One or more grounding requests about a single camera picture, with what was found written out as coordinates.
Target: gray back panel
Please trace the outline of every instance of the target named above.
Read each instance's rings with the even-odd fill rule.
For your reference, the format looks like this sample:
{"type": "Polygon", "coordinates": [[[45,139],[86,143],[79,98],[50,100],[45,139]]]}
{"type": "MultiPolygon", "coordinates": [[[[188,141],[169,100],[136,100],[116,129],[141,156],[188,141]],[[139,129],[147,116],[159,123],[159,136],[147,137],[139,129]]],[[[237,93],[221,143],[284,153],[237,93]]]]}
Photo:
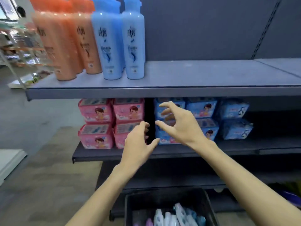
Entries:
{"type": "Polygon", "coordinates": [[[141,2],[146,60],[222,60],[251,58],[277,0],[141,2]]]}
{"type": "Polygon", "coordinates": [[[255,58],[301,57],[301,0],[282,0],[255,58]]]}

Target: blue bottle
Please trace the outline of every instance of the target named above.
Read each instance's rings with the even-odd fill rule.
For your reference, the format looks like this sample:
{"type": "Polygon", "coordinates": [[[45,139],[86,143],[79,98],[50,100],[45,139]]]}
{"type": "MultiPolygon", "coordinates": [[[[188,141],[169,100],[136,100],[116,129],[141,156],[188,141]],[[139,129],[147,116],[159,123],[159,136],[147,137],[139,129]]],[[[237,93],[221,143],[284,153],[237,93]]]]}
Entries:
{"type": "Polygon", "coordinates": [[[126,75],[129,79],[144,77],[145,27],[140,13],[141,1],[124,0],[126,10],[121,14],[126,75]]]}
{"type": "Polygon", "coordinates": [[[121,40],[120,2],[116,0],[93,0],[95,12],[91,15],[95,40],[107,80],[122,77],[124,57],[121,40]]]}

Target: black plastic basket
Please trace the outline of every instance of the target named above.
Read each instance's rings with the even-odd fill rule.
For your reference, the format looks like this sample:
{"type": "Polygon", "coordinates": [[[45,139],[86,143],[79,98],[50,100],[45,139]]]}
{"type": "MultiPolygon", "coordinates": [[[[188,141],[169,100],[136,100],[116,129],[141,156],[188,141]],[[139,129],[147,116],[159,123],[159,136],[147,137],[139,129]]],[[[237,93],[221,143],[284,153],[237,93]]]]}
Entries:
{"type": "Polygon", "coordinates": [[[173,212],[173,206],[180,203],[206,218],[206,226],[219,226],[207,193],[201,189],[164,188],[128,194],[125,202],[125,226],[138,221],[143,225],[147,218],[153,220],[156,209],[173,212]]]}

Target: hand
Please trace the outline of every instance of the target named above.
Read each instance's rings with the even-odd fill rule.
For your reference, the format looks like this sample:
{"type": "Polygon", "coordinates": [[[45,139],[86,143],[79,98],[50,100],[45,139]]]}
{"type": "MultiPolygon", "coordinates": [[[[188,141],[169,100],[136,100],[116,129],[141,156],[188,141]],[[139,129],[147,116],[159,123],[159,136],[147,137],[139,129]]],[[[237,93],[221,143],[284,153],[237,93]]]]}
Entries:
{"type": "Polygon", "coordinates": [[[149,123],[141,121],[127,136],[119,165],[132,173],[132,176],[149,158],[160,139],[154,139],[146,145],[145,133],[148,132],[149,123]]]}
{"type": "Polygon", "coordinates": [[[175,120],[175,125],[171,127],[163,121],[156,121],[155,124],[178,142],[196,150],[210,141],[204,136],[197,120],[190,111],[179,108],[173,102],[164,102],[159,106],[167,107],[161,114],[171,113],[165,120],[175,120]]]}

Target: pink package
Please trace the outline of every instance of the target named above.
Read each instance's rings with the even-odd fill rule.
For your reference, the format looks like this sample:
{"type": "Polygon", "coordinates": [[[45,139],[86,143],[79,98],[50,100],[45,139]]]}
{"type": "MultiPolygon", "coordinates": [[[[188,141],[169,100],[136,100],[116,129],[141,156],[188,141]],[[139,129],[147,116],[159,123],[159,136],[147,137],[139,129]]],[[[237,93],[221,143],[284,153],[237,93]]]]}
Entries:
{"type": "Polygon", "coordinates": [[[85,124],[78,131],[78,136],[86,149],[111,149],[113,147],[111,124],[85,124]]]}
{"type": "Polygon", "coordinates": [[[141,121],[130,122],[124,124],[116,124],[114,128],[114,137],[116,147],[119,149],[124,148],[124,143],[128,134],[134,129],[136,125],[139,125],[141,121]]]}
{"type": "Polygon", "coordinates": [[[116,123],[125,121],[141,121],[144,117],[144,99],[143,98],[115,98],[114,112],[116,123]]]}
{"type": "Polygon", "coordinates": [[[87,124],[113,122],[111,101],[108,98],[81,99],[78,107],[87,124]]]}

